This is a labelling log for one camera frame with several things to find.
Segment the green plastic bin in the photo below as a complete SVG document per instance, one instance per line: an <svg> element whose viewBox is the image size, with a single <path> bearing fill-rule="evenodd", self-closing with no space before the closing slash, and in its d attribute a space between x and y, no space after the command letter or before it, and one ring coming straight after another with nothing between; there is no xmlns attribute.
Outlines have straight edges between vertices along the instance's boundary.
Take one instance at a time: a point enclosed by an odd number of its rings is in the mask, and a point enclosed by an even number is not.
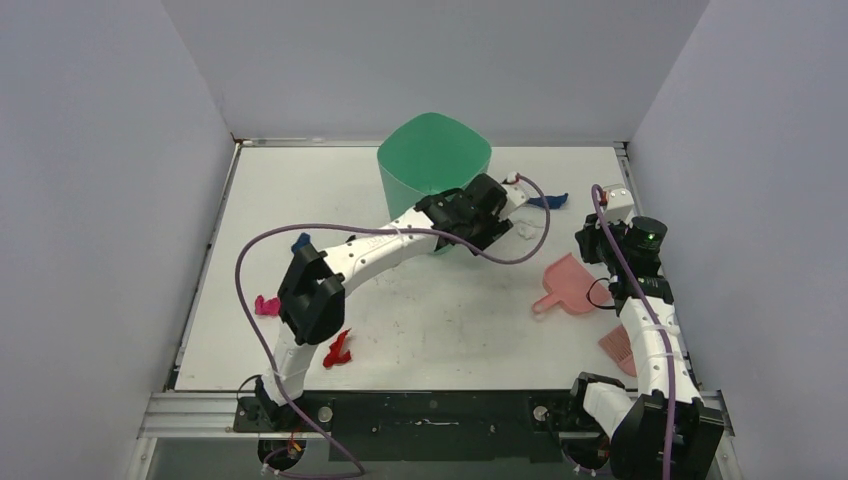
<svg viewBox="0 0 848 480"><path fill-rule="evenodd" d="M377 150L389 216L418 201L463 190L489 168L492 147L472 128L440 113L424 113L397 128Z"/></svg>

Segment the pink hand brush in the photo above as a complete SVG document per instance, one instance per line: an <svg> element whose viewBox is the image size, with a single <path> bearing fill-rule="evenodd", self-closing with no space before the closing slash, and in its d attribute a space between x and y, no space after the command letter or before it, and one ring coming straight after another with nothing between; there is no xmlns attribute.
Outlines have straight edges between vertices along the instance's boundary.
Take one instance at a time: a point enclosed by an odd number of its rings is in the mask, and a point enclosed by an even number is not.
<svg viewBox="0 0 848 480"><path fill-rule="evenodd" d="M633 378L637 376L630 339L623 325L612 329L597 344L623 373Z"/></svg>

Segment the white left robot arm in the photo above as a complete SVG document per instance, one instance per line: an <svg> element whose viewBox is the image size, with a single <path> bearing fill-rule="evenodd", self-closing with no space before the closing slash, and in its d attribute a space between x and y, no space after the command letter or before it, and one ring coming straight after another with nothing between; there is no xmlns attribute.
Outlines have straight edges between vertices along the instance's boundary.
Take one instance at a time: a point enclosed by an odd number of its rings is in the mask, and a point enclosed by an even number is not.
<svg viewBox="0 0 848 480"><path fill-rule="evenodd" d="M355 231L325 250L298 249L277 292L281 330L293 339L272 347L271 367L255 388L262 421L277 431L296 422L306 372L317 347L342 330L347 296L417 256L456 244L479 254L511 229L510 215L528 198L516 183L479 174L464 188L423 197L380 229Z"/></svg>

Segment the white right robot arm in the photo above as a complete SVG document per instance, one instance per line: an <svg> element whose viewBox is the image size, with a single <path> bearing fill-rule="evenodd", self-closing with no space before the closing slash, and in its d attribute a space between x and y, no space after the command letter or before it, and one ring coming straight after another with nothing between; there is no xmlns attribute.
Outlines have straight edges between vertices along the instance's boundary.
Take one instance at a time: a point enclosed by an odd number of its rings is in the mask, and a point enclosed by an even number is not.
<svg viewBox="0 0 848 480"><path fill-rule="evenodd" d="M636 216L601 221L590 214L575 235L589 264L604 264L617 318L630 345L637 397L610 377L587 372L565 402L565 425L594 433L566 441L585 469L608 467L617 479L704 479L724 433L722 413L708 407L680 345L670 284L660 273L662 222Z"/></svg>

